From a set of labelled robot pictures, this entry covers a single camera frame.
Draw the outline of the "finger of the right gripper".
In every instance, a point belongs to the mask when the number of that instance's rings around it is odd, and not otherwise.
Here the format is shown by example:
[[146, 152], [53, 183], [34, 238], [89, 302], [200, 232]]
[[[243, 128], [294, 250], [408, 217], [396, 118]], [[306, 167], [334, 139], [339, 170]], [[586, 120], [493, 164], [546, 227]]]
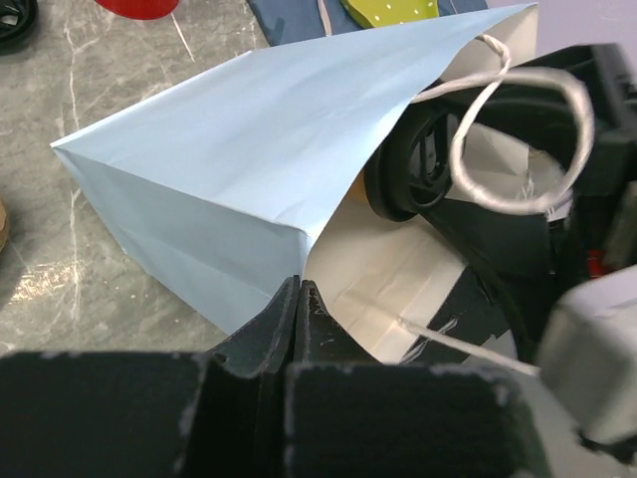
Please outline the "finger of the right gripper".
[[551, 295], [549, 228], [542, 214], [506, 215], [444, 199], [424, 217], [494, 287], [523, 299]]

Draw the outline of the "black cup lid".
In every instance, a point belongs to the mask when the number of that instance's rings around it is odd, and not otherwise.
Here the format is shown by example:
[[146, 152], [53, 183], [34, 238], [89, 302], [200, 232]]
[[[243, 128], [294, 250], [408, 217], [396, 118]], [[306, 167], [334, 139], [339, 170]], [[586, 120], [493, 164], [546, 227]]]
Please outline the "black cup lid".
[[440, 202], [459, 118], [436, 103], [409, 106], [363, 168], [367, 201], [380, 217], [404, 222]]
[[39, 17], [37, 0], [1, 0], [1, 54], [23, 47]]

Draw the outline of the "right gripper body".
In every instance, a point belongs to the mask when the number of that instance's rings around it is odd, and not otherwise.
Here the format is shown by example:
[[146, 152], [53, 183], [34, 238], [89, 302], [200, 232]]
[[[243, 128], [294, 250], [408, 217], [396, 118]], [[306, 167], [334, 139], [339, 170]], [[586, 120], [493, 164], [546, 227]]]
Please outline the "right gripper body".
[[636, 90], [616, 44], [567, 47], [524, 65], [532, 73], [554, 69], [575, 77], [591, 101], [584, 165], [573, 160], [578, 128], [562, 94], [537, 86], [502, 85], [478, 114], [478, 122], [545, 152], [564, 170], [577, 172], [568, 186], [570, 216], [550, 225], [551, 295], [523, 299], [496, 288], [522, 359], [534, 356], [551, 306], [567, 289], [600, 276], [600, 262], [619, 201], [636, 179]]

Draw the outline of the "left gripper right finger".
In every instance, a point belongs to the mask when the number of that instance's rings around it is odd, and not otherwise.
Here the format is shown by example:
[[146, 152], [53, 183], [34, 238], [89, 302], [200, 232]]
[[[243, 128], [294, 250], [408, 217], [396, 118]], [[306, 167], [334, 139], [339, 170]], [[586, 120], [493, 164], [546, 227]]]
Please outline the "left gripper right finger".
[[333, 361], [330, 315], [302, 283], [286, 371], [287, 477], [547, 477], [531, 409], [514, 378], [484, 365]]

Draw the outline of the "light blue paper bag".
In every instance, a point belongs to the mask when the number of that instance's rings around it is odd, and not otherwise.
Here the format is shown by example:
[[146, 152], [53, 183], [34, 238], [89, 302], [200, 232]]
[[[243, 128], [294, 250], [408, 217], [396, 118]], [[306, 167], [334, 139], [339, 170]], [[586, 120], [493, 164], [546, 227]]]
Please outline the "light blue paper bag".
[[348, 189], [408, 101], [436, 79], [535, 51], [533, 3], [252, 51], [53, 143], [110, 234], [225, 333], [288, 277], [400, 361], [461, 275], [420, 219], [395, 224]]

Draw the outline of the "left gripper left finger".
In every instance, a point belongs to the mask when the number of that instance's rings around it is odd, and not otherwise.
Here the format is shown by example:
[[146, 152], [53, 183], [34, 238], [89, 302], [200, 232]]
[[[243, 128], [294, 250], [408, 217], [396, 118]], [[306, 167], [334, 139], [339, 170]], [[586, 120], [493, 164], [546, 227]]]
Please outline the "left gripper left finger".
[[206, 353], [1, 359], [5, 477], [274, 477], [299, 278]]

